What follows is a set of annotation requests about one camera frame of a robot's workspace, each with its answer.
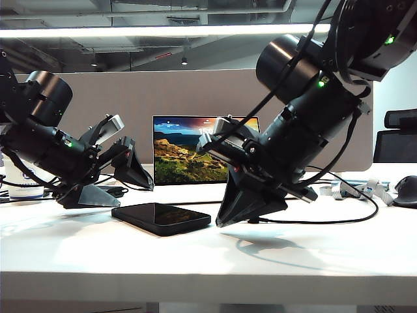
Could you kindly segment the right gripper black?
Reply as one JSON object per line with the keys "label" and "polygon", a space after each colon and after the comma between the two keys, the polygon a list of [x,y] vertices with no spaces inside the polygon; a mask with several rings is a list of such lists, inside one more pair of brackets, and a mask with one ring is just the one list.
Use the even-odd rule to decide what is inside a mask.
{"label": "right gripper black", "polygon": [[318,154],[318,133],[306,125],[270,125],[263,133],[241,127],[227,139],[230,125],[199,138],[199,150],[227,163],[227,185],[216,217],[226,227],[287,208],[285,197],[314,201],[317,194],[301,183]]}

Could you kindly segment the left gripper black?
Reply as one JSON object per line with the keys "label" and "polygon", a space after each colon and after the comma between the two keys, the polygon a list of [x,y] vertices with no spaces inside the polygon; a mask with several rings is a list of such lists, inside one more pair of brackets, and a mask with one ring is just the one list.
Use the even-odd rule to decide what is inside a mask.
{"label": "left gripper black", "polygon": [[117,198],[95,185],[102,168],[109,164],[117,180],[153,190],[154,181],[136,156],[136,142],[131,137],[123,136],[101,152],[101,143],[121,128],[114,123],[98,123],[78,140],[63,134],[58,148],[67,151],[68,156],[57,161],[57,176],[61,179],[57,203],[65,209],[119,207]]}

